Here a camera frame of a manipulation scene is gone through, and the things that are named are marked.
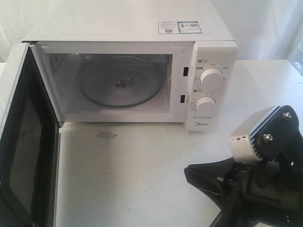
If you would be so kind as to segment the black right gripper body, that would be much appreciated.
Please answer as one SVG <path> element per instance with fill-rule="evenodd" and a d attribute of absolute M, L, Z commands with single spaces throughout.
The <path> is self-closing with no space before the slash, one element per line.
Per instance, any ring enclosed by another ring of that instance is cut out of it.
<path fill-rule="evenodd" d="M 232 163 L 219 170 L 215 202 L 221 210 L 211 226 L 303 225 L 303 173 L 298 166 Z"/>

